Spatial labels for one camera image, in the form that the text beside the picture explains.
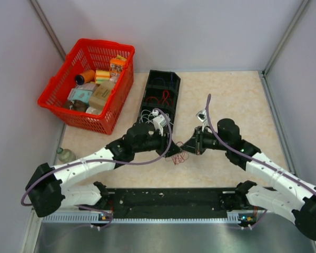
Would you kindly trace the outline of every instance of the beige table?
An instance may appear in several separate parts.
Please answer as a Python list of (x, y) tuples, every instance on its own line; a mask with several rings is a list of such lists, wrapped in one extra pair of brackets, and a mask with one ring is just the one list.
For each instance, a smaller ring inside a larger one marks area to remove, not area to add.
[[(208, 93), (212, 94), (210, 116), (216, 123), (232, 118), (244, 139), (259, 147), (269, 158), (285, 167), (271, 113), (256, 71), (180, 72), (174, 142), (188, 140), (200, 121), (195, 114), (203, 109)], [(136, 121), (148, 73), (135, 74), (134, 84), (124, 104), (112, 135), (104, 135), (67, 126), (62, 147), (84, 157), (120, 138)], [(153, 152), (136, 154), (135, 161), (149, 161)], [(265, 183), (232, 165), (222, 151), (206, 150), (201, 156), (190, 154), (184, 163), (174, 165), (165, 159), (146, 166), (122, 166), (91, 177), (84, 183), (100, 181), (108, 187), (235, 187), (252, 180)]]

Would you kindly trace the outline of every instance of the green bottle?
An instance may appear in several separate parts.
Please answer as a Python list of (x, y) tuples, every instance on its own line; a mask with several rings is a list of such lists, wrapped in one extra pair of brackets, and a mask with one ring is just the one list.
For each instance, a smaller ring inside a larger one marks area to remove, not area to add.
[(58, 159), (62, 163), (69, 163), (69, 162), (75, 161), (77, 159), (74, 152), (71, 151), (70, 149), (58, 148), (56, 150), (56, 153), (58, 155)]

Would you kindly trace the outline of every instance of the brown box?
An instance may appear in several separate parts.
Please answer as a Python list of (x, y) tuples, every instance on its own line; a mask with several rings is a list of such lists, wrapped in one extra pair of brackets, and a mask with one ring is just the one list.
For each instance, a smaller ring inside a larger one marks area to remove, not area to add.
[(115, 84), (110, 81), (104, 81), (101, 83), (91, 95), (89, 105), (102, 111), (114, 86)]

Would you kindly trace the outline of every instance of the red basket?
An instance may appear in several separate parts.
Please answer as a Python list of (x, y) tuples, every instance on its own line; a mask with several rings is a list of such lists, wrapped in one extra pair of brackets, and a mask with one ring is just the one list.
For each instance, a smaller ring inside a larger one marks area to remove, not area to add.
[[(111, 134), (133, 84), (134, 53), (133, 46), (110, 41), (80, 39), (67, 55), (56, 76), (50, 79), (37, 103), (51, 110), (68, 125)], [(109, 70), (110, 59), (118, 54), (127, 60), (102, 114), (93, 115), (61, 107), (67, 100), (70, 90), (76, 86), (75, 75), (87, 70)]]

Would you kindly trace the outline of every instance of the white wall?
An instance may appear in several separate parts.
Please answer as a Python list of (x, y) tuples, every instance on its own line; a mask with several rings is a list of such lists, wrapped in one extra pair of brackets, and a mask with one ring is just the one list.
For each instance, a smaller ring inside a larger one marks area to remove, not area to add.
[(269, 73), (269, 84), (296, 169), (316, 184), (316, 1), (311, 1)]
[(30, 208), (20, 206), (36, 167), (51, 162), (62, 124), (36, 100), (61, 66), (27, 0), (0, 1), (0, 252), (18, 252)]
[(136, 71), (262, 70), (301, 0), (38, 0), (68, 53), (81, 37), (132, 44)]

